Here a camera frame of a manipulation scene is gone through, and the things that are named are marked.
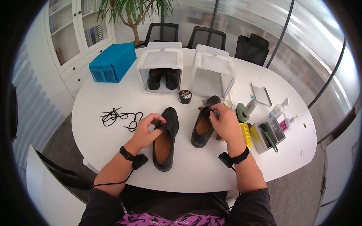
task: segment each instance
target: black wrist strap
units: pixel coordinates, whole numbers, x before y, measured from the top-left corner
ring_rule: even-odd
[[[248,154],[249,154],[249,148],[246,147],[246,148],[245,148],[245,151],[244,151],[241,155],[231,158],[231,161],[232,161],[234,164],[238,164],[238,163],[240,163],[241,161],[245,160],[245,159],[247,158]]]
[[[123,146],[119,149],[119,153],[125,157],[128,161],[134,161],[136,159],[136,156],[133,156],[131,153],[129,153]]]

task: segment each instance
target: cabinet door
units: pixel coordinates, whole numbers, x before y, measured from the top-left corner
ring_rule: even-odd
[[[76,1],[78,13],[81,12],[78,15],[79,32],[84,51],[87,54],[112,41],[111,27],[113,23],[108,23],[108,15],[105,20],[102,21],[100,16],[97,21],[99,6],[102,0]]]
[[[50,0],[45,8],[48,44],[59,72],[84,54],[75,13],[74,0]]]

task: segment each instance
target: white bottle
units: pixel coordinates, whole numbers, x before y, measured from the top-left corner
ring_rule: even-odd
[[[269,113],[269,118],[275,117],[278,119],[283,113],[286,106],[289,106],[289,99],[286,98],[283,103],[277,104]]]
[[[295,119],[298,117],[299,115],[296,114],[291,119],[286,118],[279,124],[284,133],[289,132],[293,129],[293,122],[295,122]]]

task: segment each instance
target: drawer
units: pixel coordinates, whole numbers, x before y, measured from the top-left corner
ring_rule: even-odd
[[[74,99],[77,97],[77,95],[78,95],[79,91],[80,91],[80,89],[79,89],[79,90],[77,90],[75,93],[73,93],[73,94],[72,94],[72,96],[73,96],[73,98],[74,98]]]
[[[72,65],[70,65],[67,69],[65,69],[62,73],[60,73],[60,76],[62,77],[63,81],[69,78],[72,74],[79,71],[84,65],[94,60],[94,58],[96,58],[101,53],[101,51],[107,49],[112,44],[113,42],[109,42],[99,47],[98,49],[93,50],[92,52],[88,53],[87,55],[83,56],[82,58],[74,62]]]
[[[74,93],[83,85],[83,83],[91,77],[91,71],[89,70],[88,64],[81,68],[77,73],[73,74],[64,83],[67,86],[70,93]]]

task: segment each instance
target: mesh chair back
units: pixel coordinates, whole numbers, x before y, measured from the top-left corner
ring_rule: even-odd
[[[226,34],[224,32],[207,28],[207,27],[194,27],[192,35],[187,45],[187,48],[196,49],[198,44],[225,50]]]
[[[250,38],[241,35],[237,39],[235,58],[263,66],[268,47],[269,42],[256,34],[251,34]]]
[[[178,42],[178,24],[150,24],[144,45],[147,46],[149,42]]]

